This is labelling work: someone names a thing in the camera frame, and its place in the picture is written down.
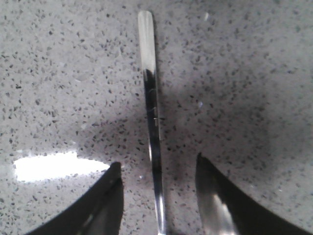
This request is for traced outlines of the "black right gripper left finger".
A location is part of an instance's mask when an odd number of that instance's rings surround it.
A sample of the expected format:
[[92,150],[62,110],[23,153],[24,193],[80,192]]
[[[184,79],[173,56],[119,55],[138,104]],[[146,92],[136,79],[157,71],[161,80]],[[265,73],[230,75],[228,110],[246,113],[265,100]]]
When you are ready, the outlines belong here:
[[124,210],[121,163],[114,162],[99,180],[62,213],[29,235],[117,235]]

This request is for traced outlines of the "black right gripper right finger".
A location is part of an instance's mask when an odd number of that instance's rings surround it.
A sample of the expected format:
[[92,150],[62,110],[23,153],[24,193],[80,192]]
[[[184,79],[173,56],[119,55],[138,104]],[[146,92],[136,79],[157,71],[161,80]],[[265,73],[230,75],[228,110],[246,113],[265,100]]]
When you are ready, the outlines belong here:
[[307,235],[258,204],[225,177],[201,153],[195,183],[204,233],[207,235]]

